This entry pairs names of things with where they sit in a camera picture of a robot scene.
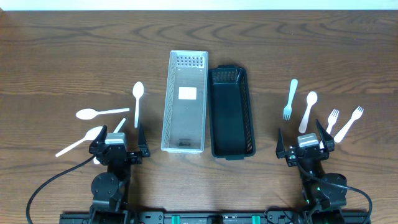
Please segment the white fork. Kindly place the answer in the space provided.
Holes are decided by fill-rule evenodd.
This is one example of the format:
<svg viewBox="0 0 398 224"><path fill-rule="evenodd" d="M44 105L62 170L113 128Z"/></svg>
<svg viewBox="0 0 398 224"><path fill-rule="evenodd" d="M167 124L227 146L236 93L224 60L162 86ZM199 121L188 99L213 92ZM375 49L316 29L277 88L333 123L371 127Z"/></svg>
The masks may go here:
<svg viewBox="0 0 398 224"><path fill-rule="evenodd" d="M340 111L337 109L333 109L332 112L330 113L327 122L328 122L328 126L326 128L326 132L328 134L331 133L331 130L333 128L333 126L335 125L337 119L338 119L338 115L339 115Z"/></svg>
<svg viewBox="0 0 398 224"><path fill-rule="evenodd" d="M361 106L358 106L353 111L349 121L335 135L335 137L334 137L335 142L341 142L344 139L344 137L346 136L347 132L349 131L349 129L353 125L353 123L362 116L363 111L364 111L364 108Z"/></svg>

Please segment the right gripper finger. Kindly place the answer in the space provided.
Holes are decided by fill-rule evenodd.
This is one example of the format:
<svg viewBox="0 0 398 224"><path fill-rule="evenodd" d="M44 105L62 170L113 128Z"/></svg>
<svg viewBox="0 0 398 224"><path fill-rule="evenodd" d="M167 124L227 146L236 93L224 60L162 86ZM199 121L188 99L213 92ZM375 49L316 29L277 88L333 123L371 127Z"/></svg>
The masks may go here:
<svg viewBox="0 0 398 224"><path fill-rule="evenodd" d="M278 140L277 140L276 151L277 152L284 152L285 151L282 130L280 128L278 129Z"/></svg>
<svg viewBox="0 0 398 224"><path fill-rule="evenodd" d="M320 124L319 120L315 120L318 132L321 137L321 141L324 145L334 145L334 139L333 137L327 133L327 131L323 128L323 126Z"/></svg>

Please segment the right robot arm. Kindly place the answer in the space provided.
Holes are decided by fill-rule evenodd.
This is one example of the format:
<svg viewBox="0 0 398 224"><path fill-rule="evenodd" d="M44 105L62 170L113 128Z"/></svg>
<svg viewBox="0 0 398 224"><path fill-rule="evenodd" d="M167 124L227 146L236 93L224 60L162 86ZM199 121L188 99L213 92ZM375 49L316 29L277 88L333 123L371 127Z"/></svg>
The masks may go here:
<svg viewBox="0 0 398 224"><path fill-rule="evenodd" d="M298 144L285 148L283 134L278 130L275 153L285 159L289 167L297 167L302 182L302 193L307 206L292 215L292 223L344 223L341 208L346 205L348 191L346 177L326 173L322 161L335 150L333 137L316 122L319 136L307 134L298 137Z"/></svg>

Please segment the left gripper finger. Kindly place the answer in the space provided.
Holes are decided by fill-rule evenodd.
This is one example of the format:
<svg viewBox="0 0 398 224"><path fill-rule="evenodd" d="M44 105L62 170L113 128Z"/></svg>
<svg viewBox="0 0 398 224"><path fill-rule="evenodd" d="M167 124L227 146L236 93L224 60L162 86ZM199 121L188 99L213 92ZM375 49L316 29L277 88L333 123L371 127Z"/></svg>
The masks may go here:
<svg viewBox="0 0 398 224"><path fill-rule="evenodd" d="M98 135L91 142L90 146L97 146L99 144L104 144L106 135L108 133L108 127L107 127L107 125L103 125L103 126L100 126L100 128L101 129L99 130Z"/></svg>
<svg viewBox="0 0 398 224"><path fill-rule="evenodd" d="M139 135L138 135L138 146L147 146L147 141L144 135L144 127L141 123L138 124L138 130L139 130Z"/></svg>

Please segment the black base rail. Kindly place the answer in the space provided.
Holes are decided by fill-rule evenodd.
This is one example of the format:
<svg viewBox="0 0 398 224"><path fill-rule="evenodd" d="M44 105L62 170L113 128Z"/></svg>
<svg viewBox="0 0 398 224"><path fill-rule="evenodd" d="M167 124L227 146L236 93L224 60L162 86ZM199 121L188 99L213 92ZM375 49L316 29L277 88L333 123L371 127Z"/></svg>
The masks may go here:
<svg viewBox="0 0 398 224"><path fill-rule="evenodd" d="M314 213L310 218L293 211L267 210L260 213L64 213L61 224L89 223L138 223L138 224L229 224L229 223L363 223L366 212L323 212Z"/></svg>

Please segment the pale blue plastic fork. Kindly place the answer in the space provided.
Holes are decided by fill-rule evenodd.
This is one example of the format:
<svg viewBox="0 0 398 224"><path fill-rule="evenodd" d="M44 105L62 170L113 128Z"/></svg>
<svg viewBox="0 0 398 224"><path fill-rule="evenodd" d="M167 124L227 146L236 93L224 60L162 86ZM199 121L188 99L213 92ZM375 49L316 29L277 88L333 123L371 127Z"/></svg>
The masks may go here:
<svg viewBox="0 0 398 224"><path fill-rule="evenodd" d="M283 110L283 118L285 120L289 120L292 114L292 102L294 99L294 95L296 92L298 86L298 80L297 79L292 79L290 82L290 88L289 88L289 95L288 95L288 101L287 104Z"/></svg>

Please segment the white spoon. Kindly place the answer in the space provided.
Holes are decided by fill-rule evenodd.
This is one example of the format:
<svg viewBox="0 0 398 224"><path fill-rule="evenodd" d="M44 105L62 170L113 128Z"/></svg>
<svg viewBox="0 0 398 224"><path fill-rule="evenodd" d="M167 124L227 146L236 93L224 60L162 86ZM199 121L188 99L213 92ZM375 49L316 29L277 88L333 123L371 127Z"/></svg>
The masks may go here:
<svg viewBox="0 0 398 224"><path fill-rule="evenodd" d="M125 121L126 121L126 118L123 118L121 120L121 122L116 126L115 130L113 131L113 133L118 133L120 131L120 129L122 128L122 126L124 125ZM100 164L100 162L97 160L97 158L93 159L93 163L94 164Z"/></svg>
<svg viewBox="0 0 398 224"><path fill-rule="evenodd" d="M144 85L142 82L136 82L132 89L132 94L136 99L135 112L134 112L134 127L138 128L139 124L139 100L144 94Z"/></svg>
<svg viewBox="0 0 398 224"><path fill-rule="evenodd" d="M311 108L317 102L317 100L318 100L318 95L317 95L317 93L315 91L311 91L311 92L308 93L308 95L307 95L307 107L305 109L303 118L302 118L300 126L298 128L298 131L300 133L302 133L302 134L305 133L306 130L307 130Z"/></svg>

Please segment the black perforated plastic basket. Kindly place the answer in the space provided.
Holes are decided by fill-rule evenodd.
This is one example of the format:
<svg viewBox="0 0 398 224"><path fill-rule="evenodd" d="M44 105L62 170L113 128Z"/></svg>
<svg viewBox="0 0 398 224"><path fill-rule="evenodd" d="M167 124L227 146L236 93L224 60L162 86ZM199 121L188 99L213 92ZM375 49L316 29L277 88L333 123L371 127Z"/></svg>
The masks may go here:
<svg viewBox="0 0 398 224"><path fill-rule="evenodd" d="M256 153L244 68L219 65L208 71L211 152L215 158L240 160Z"/></svg>

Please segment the white spoon diagonal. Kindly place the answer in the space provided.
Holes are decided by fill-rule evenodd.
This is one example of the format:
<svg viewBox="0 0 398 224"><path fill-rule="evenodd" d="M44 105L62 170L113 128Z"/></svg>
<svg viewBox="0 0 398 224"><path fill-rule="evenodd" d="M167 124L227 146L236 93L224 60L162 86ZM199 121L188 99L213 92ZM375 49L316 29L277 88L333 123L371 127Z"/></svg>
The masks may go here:
<svg viewBox="0 0 398 224"><path fill-rule="evenodd" d="M62 149L60 152L56 153L55 157L60 157L60 156L64 155L65 153L67 153L68 151L77 147L79 144L81 144L84 141L95 140L96 137L100 134L102 128L103 128L102 126L97 126L97 127L91 128L90 130L88 130L86 132L85 136L82 139L78 140L77 142L74 142L73 144L69 145L65 149Z"/></svg>

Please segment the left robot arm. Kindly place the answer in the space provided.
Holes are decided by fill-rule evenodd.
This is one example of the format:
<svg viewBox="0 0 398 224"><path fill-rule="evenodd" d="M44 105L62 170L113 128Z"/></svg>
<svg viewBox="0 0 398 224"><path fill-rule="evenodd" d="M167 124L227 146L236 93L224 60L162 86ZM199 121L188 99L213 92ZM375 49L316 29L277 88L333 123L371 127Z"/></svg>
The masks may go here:
<svg viewBox="0 0 398 224"><path fill-rule="evenodd" d="M129 209L128 193L131 166L142 164L150 151L144 136L144 128L138 125L137 152L128 152L124 133L108 133L102 126L99 135L92 141L89 153L94 155L107 171L97 175L91 183L93 204L90 207L89 223L137 223L135 211Z"/></svg>

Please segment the clear perforated plastic basket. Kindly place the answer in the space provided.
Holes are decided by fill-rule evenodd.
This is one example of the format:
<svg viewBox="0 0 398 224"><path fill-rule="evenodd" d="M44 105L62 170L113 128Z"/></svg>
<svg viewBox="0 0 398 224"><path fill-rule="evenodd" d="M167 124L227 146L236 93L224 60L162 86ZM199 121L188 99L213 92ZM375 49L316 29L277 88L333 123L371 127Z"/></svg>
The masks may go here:
<svg viewBox="0 0 398 224"><path fill-rule="evenodd" d="M170 51L161 150L204 151L207 78L207 51Z"/></svg>

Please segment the white spoon horizontal left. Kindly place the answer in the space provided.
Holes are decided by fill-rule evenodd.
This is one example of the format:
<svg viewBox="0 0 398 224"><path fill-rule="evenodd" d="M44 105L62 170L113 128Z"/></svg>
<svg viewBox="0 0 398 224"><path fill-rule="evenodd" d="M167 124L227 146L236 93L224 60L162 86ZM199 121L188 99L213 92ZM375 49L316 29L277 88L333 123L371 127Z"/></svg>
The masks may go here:
<svg viewBox="0 0 398 224"><path fill-rule="evenodd" d="M96 111L92 108L82 109L76 112L76 117L82 120L89 120L93 119L98 115L101 114L115 114L115 113L123 113L130 111L129 108L120 108L120 109L113 109L113 110L106 110L106 111Z"/></svg>

